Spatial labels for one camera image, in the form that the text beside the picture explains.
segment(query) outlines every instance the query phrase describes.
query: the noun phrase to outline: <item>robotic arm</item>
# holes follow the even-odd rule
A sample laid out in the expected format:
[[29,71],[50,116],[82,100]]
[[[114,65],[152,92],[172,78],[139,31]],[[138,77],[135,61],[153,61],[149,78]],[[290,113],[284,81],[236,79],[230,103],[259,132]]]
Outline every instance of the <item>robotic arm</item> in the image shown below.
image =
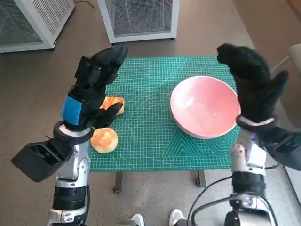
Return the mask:
[[280,164],[301,170],[301,133],[278,127],[272,115],[288,73],[281,71],[271,79],[264,58],[247,47],[223,44],[217,51],[218,61],[229,67],[235,79],[241,106],[237,117],[240,132],[230,153],[235,198],[230,200],[233,210],[227,214],[225,225],[277,225],[272,209],[262,198],[267,153]]
[[76,83],[66,97],[62,117],[55,124],[53,138],[27,144],[12,163],[27,177],[40,182],[55,172],[56,183],[47,226],[84,226],[89,210],[89,140],[95,128],[108,127],[122,103],[99,109],[105,99],[106,85],[117,77],[127,48],[114,46],[82,57]]

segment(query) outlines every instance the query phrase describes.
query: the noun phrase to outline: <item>black cable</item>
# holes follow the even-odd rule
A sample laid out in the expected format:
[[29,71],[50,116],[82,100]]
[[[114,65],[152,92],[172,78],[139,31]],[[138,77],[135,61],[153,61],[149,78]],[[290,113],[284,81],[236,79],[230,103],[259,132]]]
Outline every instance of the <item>black cable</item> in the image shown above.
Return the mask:
[[195,199],[195,201],[193,202],[193,204],[192,204],[192,206],[191,206],[191,208],[190,208],[190,210],[189,210],[188,217],[187,217],[187,226],[188,226],[188,221],[189,221],[189,218],[190,218],[192,209],[193,209],[194,205],[196,204],[196,202],[198,201],[198,199],[202,196],[202,194],[203,194],[208,188],[210,188],[212,185],[215,185],[215,184],[217,184],[217,183],[219,183],[219,182],[222,182],[222,181],[224,181],[224,180],[228,180],[228,179],[230,179],[230,178],[232,178],[232,176],[229,176],[229,177],[222,178],[222,179],[220,179],[220,180],[214,181],[214,182],[212,182],[211,184],[209,184],[207,187],[205,187],[205,189],[197,196],[197,198]]
[[94,6],[91,2],[89,2],[88,0],[85,0],[85,1],[77,1],[77,2],[75,2],[74,4],[77,4],[77,3],[88,3],[89,6],[90,6],[91,8],[93,8],[93,10],[95,10],[95,6]]
[[265,169],[266,169],[266,170],[272,170],[272,169],[274,169],[274,168],[277,168],[278,166],[280,166],[280,163],[278,163],[278,164],[276,164],[276,165],[274,165],[274,166],[266,167]]
[[200,212],[201,210],[207,208],[207,207],[210,207],[210,206],[213,206],[213,205],[216,205],[216,204],[219,204],[219,203],[222,203],[222,202],[225,202],[225,201],[229,201],[230,199],[235,199],[241,195],[245,195],[245,194],[248,194],[248,195],[254,195],[254,196],[259,196],[261,197],[265,202],[266,204],[268,205],[268,208],[269,210],[271,211],[271,214],[272,214],[272,217],[274,218],[274,221],[275,221],[275,226],[278,226],[278,222],[277,222],[277,219],[276,219],[276,215],[274,213],[274,210],[271,206],[271,204],[268,202],[267,198],[264,197],[264,195],[261,195],[261,194],[258,194],[258,193],[255,193],[255,192],[242,192],[242,193],[239,193],[239,194],[235,194],[235,195],[231,195],[227,198],[223,198],[223,199],[219,199],[219,200],[216,200],[216,201],[213,201],[213,202],[210,202],[210,203],[207,203],[207,204],[204,204],[198,208],[196,208],[192,215],[191,215],[191,223],[192,223],[192,226],[195,226],[196,225],[196,222],[195,222],[195,216],[198,212]]
[[86,220],[88,218],[88,213],[89,213],[89,209],[90,209],[90,186],[89,184],[87,185],[87,209],[86,209],[86,217],[83,220],[83,226],[86,226]]

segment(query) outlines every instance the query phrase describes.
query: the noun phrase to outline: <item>blue band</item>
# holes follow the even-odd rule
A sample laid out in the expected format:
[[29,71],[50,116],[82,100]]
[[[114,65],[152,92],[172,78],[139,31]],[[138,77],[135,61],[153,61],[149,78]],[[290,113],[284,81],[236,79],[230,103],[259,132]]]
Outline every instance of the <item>blue band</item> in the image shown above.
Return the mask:
[[73,99],[70,96],[67,96],[65,104],[63,106],[63,119],[74,126],[78,126],[81,107],[81,102]]

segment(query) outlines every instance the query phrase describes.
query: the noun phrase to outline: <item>bread roll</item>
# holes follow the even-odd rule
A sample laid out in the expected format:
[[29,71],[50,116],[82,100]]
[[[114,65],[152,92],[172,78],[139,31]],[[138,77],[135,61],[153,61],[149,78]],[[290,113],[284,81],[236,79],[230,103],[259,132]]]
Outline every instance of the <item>bread roll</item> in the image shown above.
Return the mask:
[[103,104],[100,106],[100,109],[103,108],[107,110],[110,106],[115,103],[123,103],[122,108],[119,110],[117,115],[123,114],[124,112],[124,99],[122,97],[105,97]]
[[94,131],[91,138],[92,147],[100,154],[107,154],[115,150],[118,144],[117,133],[111,128],[100,128]]

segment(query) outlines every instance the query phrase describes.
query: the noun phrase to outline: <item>white sneaker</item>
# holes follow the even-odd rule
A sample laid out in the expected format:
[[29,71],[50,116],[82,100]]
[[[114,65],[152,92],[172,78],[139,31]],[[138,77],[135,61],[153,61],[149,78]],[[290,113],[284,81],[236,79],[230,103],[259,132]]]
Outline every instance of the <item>white sneaker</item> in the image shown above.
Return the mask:
[[174,226],[179,220],[184,219],[182,211],[174,209],[169,217],[169,226]]
[[144,220],[141,214],[136,213],[132,216],[131,220],[133,220],[138,226],[144,226]]

